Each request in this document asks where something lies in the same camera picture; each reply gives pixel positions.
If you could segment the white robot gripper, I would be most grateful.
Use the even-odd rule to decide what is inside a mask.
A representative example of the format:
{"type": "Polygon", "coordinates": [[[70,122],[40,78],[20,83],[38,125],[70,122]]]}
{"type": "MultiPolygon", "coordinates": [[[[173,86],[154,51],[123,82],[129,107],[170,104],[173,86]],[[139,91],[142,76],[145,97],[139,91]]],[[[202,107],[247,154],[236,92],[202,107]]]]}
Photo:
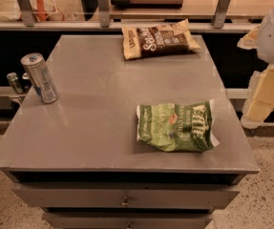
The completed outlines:
{"type": "Polygon", "coordinates": [[[269,63],[263,72],[253,72],[242,107],[241,124],[244,128],[256,129],[274,109],[274,7],[260,27],[244,35],[237,46],[244,50],[257,49],[258,57],[269,63]]]}

